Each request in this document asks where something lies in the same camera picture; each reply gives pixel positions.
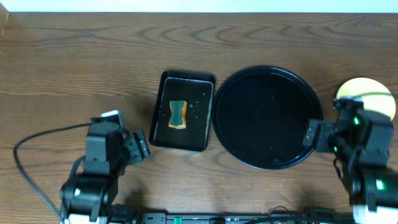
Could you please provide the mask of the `orange green scrub sponge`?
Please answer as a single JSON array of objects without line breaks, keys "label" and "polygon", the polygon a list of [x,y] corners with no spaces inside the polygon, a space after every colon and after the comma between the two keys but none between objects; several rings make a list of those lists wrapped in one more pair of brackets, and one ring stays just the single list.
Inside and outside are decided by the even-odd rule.
[{"label": "orange green scrub sponge", "polygon": [[184,100],[170,101],[169,127],[174,129],[185,129],[187,127],[186,112],[187,102]]}]

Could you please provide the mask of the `yellow plate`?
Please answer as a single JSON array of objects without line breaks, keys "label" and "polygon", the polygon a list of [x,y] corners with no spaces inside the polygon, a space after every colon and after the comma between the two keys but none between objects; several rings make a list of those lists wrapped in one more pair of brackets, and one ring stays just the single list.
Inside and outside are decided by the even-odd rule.
[{"label": "yellow plate", "polygon": [[382,113],[394,119],[396,114],[396,95],[393,95],[382,83],[370,78],[353,78],[342,84],[336,99],[353,98],[363,102],[364,109]]}]

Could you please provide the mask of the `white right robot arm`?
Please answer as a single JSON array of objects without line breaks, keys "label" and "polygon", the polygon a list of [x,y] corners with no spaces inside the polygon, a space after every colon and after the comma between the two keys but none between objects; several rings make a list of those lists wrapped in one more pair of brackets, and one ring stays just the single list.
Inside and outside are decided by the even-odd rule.
[{"label": "white right robot arm", "polygon": [[387,167],[392,122],[355,117],[341,125],[311,119],[303,145],[336,156],[355,222],[397,223],[397,172]]}]

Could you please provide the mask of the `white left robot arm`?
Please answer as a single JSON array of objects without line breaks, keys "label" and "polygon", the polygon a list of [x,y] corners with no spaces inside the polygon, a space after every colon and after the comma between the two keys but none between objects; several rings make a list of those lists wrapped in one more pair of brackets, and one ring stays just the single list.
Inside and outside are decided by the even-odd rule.
[{"label": "white left robot arm", "polygon": [[142,162],[150,152],[142,131],[86,136],[86,154],[75,161],[60,190],[64,223],[106,223],[126,167]]}]

